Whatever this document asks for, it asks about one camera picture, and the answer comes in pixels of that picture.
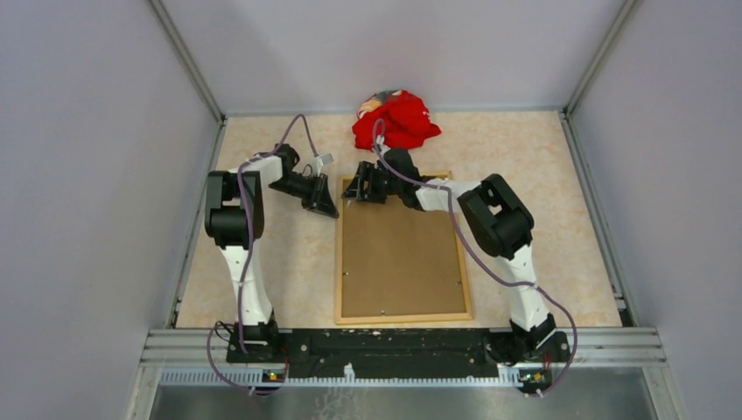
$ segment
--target red fabric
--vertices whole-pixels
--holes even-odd
[[[371,150],[374,143],[371,130],[379,118],[387,124],[384,143],[392,148],[420,147],[426,138],[441,133],[440,128],[431,123],[430,111],[423,100],[403,90],[399,95],[391,95],[379,108],[367,112],[353,125],[355,147]]]

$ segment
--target wooden frame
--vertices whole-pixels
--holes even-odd
[[[450,178],[449,171],[440,171],[427,173],[426,175],[438,178]],[[470,321],[473,319],[472,297],[469,288],[469,276],[466,270],[466,258],[464,246],[456,235],[456,250],[458,254],[458,267],[461,277],[461,290],[464,297],[463,312],[454,313],[433,313],[433,314],[413,314],[413,315],[389,315],[389,316],[369,316],[369,317],[343,317],[343,213],[345,201],[342,199],[343,184],[353,177],[338,177],[338,188],[335,192],[335,199],[338,203],[339,218],[335,228],[335,323],[338,325],[350,324],[393,324],[405,322],[441,322],[441,321]]]

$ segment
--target gray wall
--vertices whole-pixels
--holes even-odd
[[[621,0],[165,0],[228,113],[564,105]]]
[[[145,1],[0,5],[0,417],[120,418],[215,125]]]
[[[739,418],[742,2],[644,2],[577,132],[691,418]]]

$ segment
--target purple cable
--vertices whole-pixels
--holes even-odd
[[[269,151],[268,153],[263,153],[259,156],[252,157],[245,162],[242,162],[242,164],[237,168],[237,186],[240,189],[240,199],[242,203],[245,205],[245,220],[247,221],[247,230],[248,230],[248,249],[250,249],[250,252],[248,253],[248,259],[245,261],[245,264],[242,266],[242,273],[240,274],[240,286],[237,288],[237,325],[239,329],[239,335],[240,335],[240,349],[244,354],[247,354],[248,349],[245,347],[245,335],[243,331],[243,323],[242,323],[242,286],[245,284],[245,276],[248,274],[248,267],[250,265],[250,262],[253,259],[253,246],[255,244],[255,236],[253,234],[253,216],[252,216],[252,205],[248,199],[248,192],[247,188],[245,187],[245,182],[242,179],[242,173],[245,171],[245,168],[248,167],[250,164],[260,160],[269,158],[276,154],[278,149],[286,142],[286,138],[289,136],[289,133],[291,132],[291,128],[293,128],[294,123],[301,118],[304,121],[304,129],[306,130],[306,138],[309,140],[309,146],[311,148],[312,154],[316,157],[318,155],[317,148],[314,146],[314,141],[312,141],[312,134],[310,134],[309,131],[309,124],[306,121],[306,116],[304,114],[297,114],[294,116],[294,118],[289,122],[288,127],[286,127],[286,131],[283,133],[283,136],[281,136],[281,140],[276,144],[276,147],[273,148],[273,150]],[[236,387],[238,389],[243,390],[249,390],[250,392],[255,391],[253,388],[250,387],[243,387],[242,385],[239,385],[233,381],[230,381],[224,374],[222,374],[219,369],[216,367],[216,364],[214,363],[214,358],[211,355],[211,338],[214,335],[214,332],[216,332],[216,329],[219,327],[219,323],[213,325],[213,328],[211,331],[209,331],[208,337],[206,338],[206,357],[209,360],[209,365],[211,365],[211,369],[214,371],[214,373],[219,376],[219,379],[223,380],[227,384]],[[269,393],[260,393],[259,391],[255,391],[258,395],[270,395],[272,392]]]
[[[383,119],[379,118],[374,122],[374,128],[372,133],[372,139],[373,139],[373,147],[374,147],[374,153],[379,158],[379,161],[382,165],[384,165],[387,170],[395,174],[399,179],[409,182],[410,184],[414,186],[424,186],[427,188],[433,188],[433,189],[440,189],[444,190],[448,193],[448,215],[451,217],[451,223],[453,223],[453,228],[456,231],[456,235],[461,240],[461,244],[464,245],[464,248],[466,249],[466,252],[469,254],[469,256],[472,257],[472,259],[479,265],[495,282],[505,286],[505,287],[519,287],[519,286],[528,286],[528,287],[535,287],[535,289],[542,294],[548,300],[551,302],[552,305],[556,306],[560,311],[564,313],[564,315],[567,316],[567,319],[570,321],[570,326],[572,328],[572,336],[573,336],[573,344],[572,344],[572,351],[570,353],[569,359],[567,359],[567,363],[564,364],[564,369],[562,369],[562,372],[559,373],[559,375],[556,377],[556,379],[549,385],[548,388],[546,388],[543,392],[541,392],[541,396],[546,396],[559,382],[562,381],[562,378],[564,377],[564,374],[567,372],[567,369],[572,365],[572,362],[575,359],[575,354],[577,353],[578,348],[578,328],[577,324],[575,323],[575,319],[572,317],[569,311],[567,311],[567,308],[559,304],[556,300],[554,300],[553,297],[549,296],[549,293],[546,292],[546,290],[542,289],[541,286],[538,286],[534,283],[527,282],[527,281],[518,281],[518,282],[506,282],[505,280],[499,278],[494,272],[487,267],[486,264],[474,253],[474,249],[471,245],[469,245],[469,242],[464,237],[464,233],[461,230],[461,226],[459,225],[459,221],[456,220],[456,214],[453,212],[453,191],[451,188],[445,186],[445,185],[431,185],[426,184],[421,181],[415,181],[412,178],[406,177],[402,175],[398,170],[391,167],[387,163],[387,161],[384,159],[384,156],[382,156],[381,151],[379,150],[379,144],[376,142],[376,131],[378,129],[378,126],[381,125],[381,136],[384,135],[384,131],[386,131],[386,123]]]

